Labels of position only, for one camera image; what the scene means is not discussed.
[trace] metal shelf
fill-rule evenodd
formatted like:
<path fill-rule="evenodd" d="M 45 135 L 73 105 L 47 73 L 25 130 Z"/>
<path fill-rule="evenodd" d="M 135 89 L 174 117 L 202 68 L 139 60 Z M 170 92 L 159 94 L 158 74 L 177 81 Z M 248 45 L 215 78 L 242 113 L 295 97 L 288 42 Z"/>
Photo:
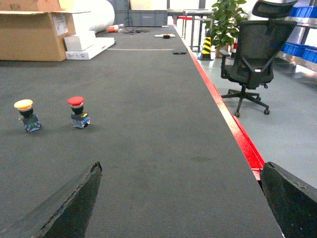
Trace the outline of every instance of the metal shelf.
<path fill-rule="evenodd" d="M 291 17 L 285 18 L 286 21 L 297 21 L 298 26 L 310 27 L 317 29 L 317 18 L 307 18 L 307 17 Z"/>
<path fill-rule="evenodd" d="M 300 65 L 302 67 L 308 68 L 314 72 L 317 72 L 317 63 L 307 61 L 301 57 L 292 56 L 292 55 L 289 55 L 289 54 L 284 53 L 282 51 L 280 51 L 277 54 L 277 57 L 279 57 L 280 59 L 286 60 L 288 62 Z"/>

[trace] gray storage bin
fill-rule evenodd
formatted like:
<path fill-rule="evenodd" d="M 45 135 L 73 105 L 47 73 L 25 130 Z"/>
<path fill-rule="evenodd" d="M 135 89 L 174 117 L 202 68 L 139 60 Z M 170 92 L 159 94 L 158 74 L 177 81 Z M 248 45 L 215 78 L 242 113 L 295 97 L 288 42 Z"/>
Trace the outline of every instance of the gray storage bin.
<path fill-rule="evenodd" d="M 128 10 L 126 11 L 115 11 L 114 12 L 114 25 L 124 24 L 129 26 L 129 14 Z"/>
<path fill-rule="evenodd" d="M 130 3 L 129 0 L 107 0 L 113 6 L 114 11 L 122 11 L 122 10 L 129 10 Z"/>
<path fill-rule="evenodd" d="M 167 10 L 129 10 L 129 26 L 166 26 Z"/>

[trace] white box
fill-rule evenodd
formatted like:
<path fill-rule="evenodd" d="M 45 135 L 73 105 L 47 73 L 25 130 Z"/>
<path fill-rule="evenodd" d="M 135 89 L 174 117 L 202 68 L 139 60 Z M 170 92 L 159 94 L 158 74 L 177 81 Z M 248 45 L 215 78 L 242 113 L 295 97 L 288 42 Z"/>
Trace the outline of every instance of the white box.
<path fill-rule="evenodd" d="M 67 51 L 84 51 L 96 42 L 94 31 L 84 31 L 64 38 Z"/>
<path fill-rule="evenodd" d="M 68 60 L 90 60 L 105 49 L 114 45 L 112 37 L 97 37 L 96 43 L 84 51 L 66 51 L 66 59 Z"/>

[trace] black cable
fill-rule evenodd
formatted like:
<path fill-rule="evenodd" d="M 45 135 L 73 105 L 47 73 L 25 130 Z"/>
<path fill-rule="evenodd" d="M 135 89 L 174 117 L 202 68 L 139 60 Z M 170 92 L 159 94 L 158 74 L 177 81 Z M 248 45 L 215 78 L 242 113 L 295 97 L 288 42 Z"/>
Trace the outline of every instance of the black cable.
<path fill-rule="evenodd" d="M 126 26 L 124 26 L 124 28 L 126 29 L 127 32 L 122 32 L 123 34 L 134 35 L 135 33 L 150 32 L 149 30 L 143 30 L 140 27 L 134 28 L 133 20 L 131 17 L 125 18 L 124 20 L 128 20 L 128 22 L 130 22 L 130 20 L 131 20 L 131 27 L 133 30 L 128 30 L 128 28 Z"/>

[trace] chair headrest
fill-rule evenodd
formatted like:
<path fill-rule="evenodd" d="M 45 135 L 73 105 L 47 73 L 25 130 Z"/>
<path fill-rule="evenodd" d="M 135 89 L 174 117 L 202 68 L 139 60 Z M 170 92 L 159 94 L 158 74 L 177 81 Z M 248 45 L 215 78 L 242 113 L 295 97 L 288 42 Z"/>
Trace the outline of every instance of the chair headrest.
<path fill-rule="evenodd" d="M 274 3 L 258 0 L 252 9 L 254 16 L 277 19 L 289 16 L 297 0 L 287 3 Z"/>

